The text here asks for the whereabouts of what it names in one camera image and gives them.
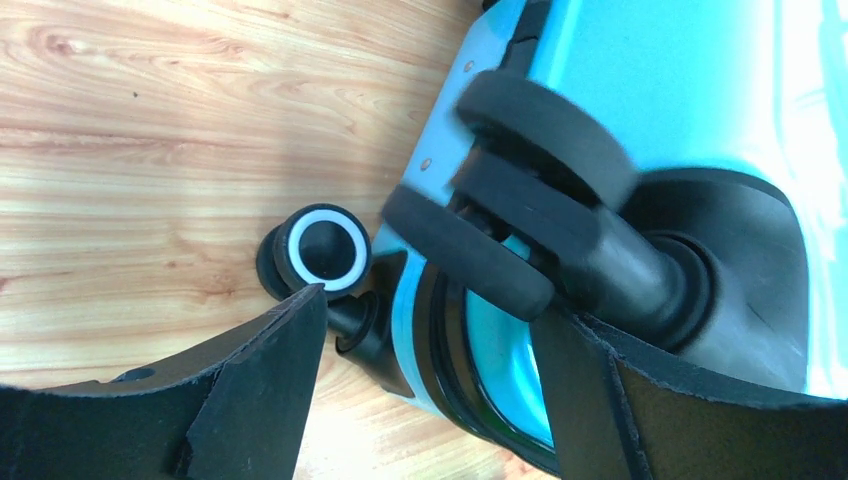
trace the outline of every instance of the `white wheel ring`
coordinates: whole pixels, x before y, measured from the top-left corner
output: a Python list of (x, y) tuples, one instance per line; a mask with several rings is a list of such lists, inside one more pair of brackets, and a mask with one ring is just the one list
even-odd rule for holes
[[(329, 280), (321, 278), (306, 268), (303, 258), (300, 256), (300, 240), (306, 229), (318, 222), (331, 222), (342, 227), (353, 240), (354, 260), (350, 270), (340, 278)], [(323, 283), (327, 292), (338, 292), (344, 290), (354, 283), (365, 273), (368, 262), (368, 240), (363, 237), (362, 231), (353, 223), (353, 220), (335, 210), (313, 210), (297, 219), (292, 225), (288, 236), (286, 248), (289, 254), (289, 262), (292, 269), (307, 284)]]

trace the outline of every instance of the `black wheel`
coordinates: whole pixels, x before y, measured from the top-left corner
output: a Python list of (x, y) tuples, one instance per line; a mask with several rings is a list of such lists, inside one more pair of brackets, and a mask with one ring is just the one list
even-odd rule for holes
[(283, 281), (274, 264), (274, 237), (278, 231), (279, 226), (268, 232), (259, 244), (259, 250), (256, 252), (256, 275), (265, 291), (282, 302), (292, 294), (292, 290)]
[(330, 204), (304, 207), (283, 223), (272, 244), (280, 278), (292, 290), (323, 283), (328, 300), (355, 290), (371, 266), (371, 242), (362, 223)]
[(504, 158), (589, 206), (617, 210), (639, 174), (622, 146), (589, 114), (558, 93), (513, 73), (481, 72), (456, 113)]
[(533, 320), (550, 304), (553, 284), (497, 240), (415, 190), (398, 185), (383, 218), (427, 261), (483, 299)]

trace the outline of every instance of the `wood grain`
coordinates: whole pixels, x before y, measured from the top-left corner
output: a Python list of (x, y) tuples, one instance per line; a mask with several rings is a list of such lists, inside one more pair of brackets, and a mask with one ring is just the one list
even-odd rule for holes
[[(109, 380), (273, 305), (329, 201), (373, 234), (476, 0), (2, 0), (0, 382)], [(353, 438), (354, 441), (342, 440)], [(297, 478), (536, 478), (325, 351)]]

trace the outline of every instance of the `black rubber tire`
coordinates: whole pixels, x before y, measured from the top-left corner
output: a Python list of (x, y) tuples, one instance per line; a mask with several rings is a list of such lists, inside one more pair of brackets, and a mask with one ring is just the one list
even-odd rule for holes
[(502, 70), (478, 74), (456, 105), (459, 119), (513, 162), (588, 206), (617, 211), (639, 173), (624, 148), (558, 93)]
[[(292, 234), (295, 226), (298, 225), (298, 222), (304, 219), (307, 215), (314, 214), (316, 212), (331, 212), (330, 214), (332, 215), (339, 214), (337, 215), (339, 219), (345, 218), (349, 220), (349, 222), (346, 222), (345, 230), (350, 236), (352, 242), (356, 243), (357, 237), (360, 242), (360, 248), (356, 249), (354, 257), (351, 260), (354, 262), (351, 268), (355, 267), (358, 273), (354, 277), (351, 277), (349, 281), (345, 281), (344, 284), (339, 287), (335, 287), (333, 285), (333, 283), (339, 280), (338, 278), (328, 279), (323, 282), (325, 284), (324, 292), (327, 296), (327, 300), (332, 301), (356, 290), (368, 276), (368, 271), (371, 268), (371, 241), (368, 236), (368, 231), (362, 225), (362, 222), (360, 222), (359, 219), (357, 219), (351, 212), (339, 207), (338, 205), (328, 203), (308, 205), (295, 212), (279, 227), (276, 235), (274, 236), (272, 244), (274, 264), (276, 265), (280, 278), (282, 278), (283, 282), (293, 290), (299, 290), (311, 283), (318, 283), (319, 280), (317, 278), (304, 278), (304, 273), (301, 270), (304, 268), (308, 270), (308, 267), (306, 267), (303, 262), (301, 262), (300, 266), (296, 265), (296, 262), (294, 262), (295, 259), (290, 256), (289, 249), (289, 242), (292, 241)], [(338, 221), (330, 222), (339, 225)], [(346, 271), (344, 277), (347, 277), (349, 273), (349, 271)]]
[(554, 296), (551, 281), (495, 239), (405, 185), (383, 206), (383, 219), (427, 261), (521, 320), (539, 316)]
[(279, 225), (274, 227), (259, 244), (259, 249), (256, 251), (256, 275), (259, 277), (262, 288), (277, 301), (282, 302), (292, 294), (292, 290), (283, 281), (283, 277), (280, 276), (274, 264), (274, 237), (279, 230)]

